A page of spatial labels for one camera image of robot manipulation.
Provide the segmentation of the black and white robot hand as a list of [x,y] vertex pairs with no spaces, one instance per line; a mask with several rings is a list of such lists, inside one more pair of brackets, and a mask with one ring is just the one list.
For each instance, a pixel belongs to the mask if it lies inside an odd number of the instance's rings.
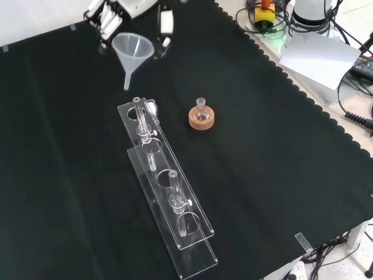
[[150,11],[157,11],[158,36],[153,42],[154,59],[163,58],[171,44],[174,13],[169,1],[92,1],[83,18],[96,30],[98,51],[104,54],[120,29]]

